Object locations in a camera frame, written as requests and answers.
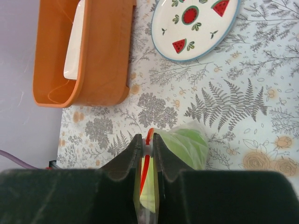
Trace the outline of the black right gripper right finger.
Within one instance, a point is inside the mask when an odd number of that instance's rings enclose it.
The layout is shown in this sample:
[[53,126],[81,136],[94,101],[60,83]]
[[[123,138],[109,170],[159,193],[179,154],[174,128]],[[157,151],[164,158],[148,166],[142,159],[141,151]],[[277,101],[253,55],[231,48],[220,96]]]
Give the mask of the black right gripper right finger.
[[192,168],[178,158],[157,133],[153,135],[153,168],[157,223],[188,223],[182,174]]

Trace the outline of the clear orange zip top bag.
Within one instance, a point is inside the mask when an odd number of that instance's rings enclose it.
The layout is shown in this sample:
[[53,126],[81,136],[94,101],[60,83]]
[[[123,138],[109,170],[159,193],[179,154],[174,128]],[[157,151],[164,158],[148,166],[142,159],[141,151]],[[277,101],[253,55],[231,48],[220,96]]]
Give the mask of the clear orange zip top bag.
[[[154,133],[159,134],[166,146],[178,158],[195,170],[203,170],[209,153],[205,138],[199,131],[198,122],[177,126],[169,131],[157,128],[149,129],[144,146],[151,145]],[[140,183],[140,204],[138,223],[153,224],[156,220],[154,192],[154,163],[152,149],[143,153]]]

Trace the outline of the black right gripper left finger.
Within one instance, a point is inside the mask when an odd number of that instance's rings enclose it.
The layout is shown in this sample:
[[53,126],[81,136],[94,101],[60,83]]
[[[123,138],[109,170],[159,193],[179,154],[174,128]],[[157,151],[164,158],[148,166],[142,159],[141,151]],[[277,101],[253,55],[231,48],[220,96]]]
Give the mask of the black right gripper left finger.
[[124,151],[100,169],[98,217],[106,224],[138,223],[142,147],[142,136],[136,134]]

